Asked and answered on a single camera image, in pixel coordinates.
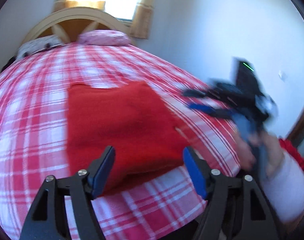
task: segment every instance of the pillow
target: pillow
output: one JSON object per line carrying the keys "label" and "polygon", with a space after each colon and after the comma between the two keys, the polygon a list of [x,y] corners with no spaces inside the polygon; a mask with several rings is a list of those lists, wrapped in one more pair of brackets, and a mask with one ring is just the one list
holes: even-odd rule
{"label": "pillow", "polygon": [[85,45],[126,46],[131,43],[131,39],[125,33],[118,31],[94,30],[80,34],[78,42]]}
{"label": "pillow", "polygon": [[45,36],[32,41],[28,41],[25,44],[21,45],[19,48],[16,61],[33,55],[37,52],[52,49],[61,45],[63,45],[63,43],[57,35]]}

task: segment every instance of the plaid bedspread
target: plaid bedspread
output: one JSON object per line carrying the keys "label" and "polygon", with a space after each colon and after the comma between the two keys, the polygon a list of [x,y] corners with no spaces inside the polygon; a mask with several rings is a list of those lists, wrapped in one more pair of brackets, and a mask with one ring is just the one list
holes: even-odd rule
{"label": "plaid bedspread", "polygon": [[[191,145],[212,168],[235,175],[234,126],[186,107],[183,88],[205,84],[134,46],[76,43],[26,57],[0,75],[0,225],[18,239],[29,207],[47,175],[68,176],[66,98],[71,83],[111,88],[145,80],[178,118]],[[212,105],[219,102],[206,101]],[[197,217],[206,205],[184,166],[148,183],[92,202],[106,239],[158,239]],[[69,227],[78,239],[70,197]]]}

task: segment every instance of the pink pillow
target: pink pillow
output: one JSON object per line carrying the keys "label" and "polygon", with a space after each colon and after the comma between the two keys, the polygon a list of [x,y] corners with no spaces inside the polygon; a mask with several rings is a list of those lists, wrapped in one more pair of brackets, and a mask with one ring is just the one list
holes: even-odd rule
{"label": "pink pillow", "polygon": [[80,34],[78,42],[85,45],[125,46],[130,44],[131,40],[122,32],[112,30],[94,30]]}

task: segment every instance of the red towel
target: red towel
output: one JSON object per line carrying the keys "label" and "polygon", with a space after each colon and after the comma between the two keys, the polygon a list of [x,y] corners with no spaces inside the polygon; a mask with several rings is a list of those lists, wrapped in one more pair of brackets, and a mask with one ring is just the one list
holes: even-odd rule
{"label": "red towel", "polygon": [[279,145],[297,161],[298,165],[300,165],[301,169],[304,171],[304,159],[292,143],[289,140],[283,140],[280,138]]}
{"label": "red towel", "polygon": [[175,130],[173,113],[145,82],[111,89],[74,84],[68,90],[67,119],[72,174],[87,168],[107,145],[115,148],[105,192],[121,182],[122,189],[137,185],[183,164],[188,142]]}

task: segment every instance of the headboard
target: headboard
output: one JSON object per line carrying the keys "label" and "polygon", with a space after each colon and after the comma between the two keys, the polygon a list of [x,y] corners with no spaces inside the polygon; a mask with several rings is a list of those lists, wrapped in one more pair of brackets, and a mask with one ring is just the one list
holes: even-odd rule
{"label": "headboard", "polygon": [[76,41],[79,34],[92,30],[116,30],[129,34],[127,26],[106,12],[89,7],[73,7],[54,12],[43,19],[30,30],[22,44],[52,34],[69,43]]}

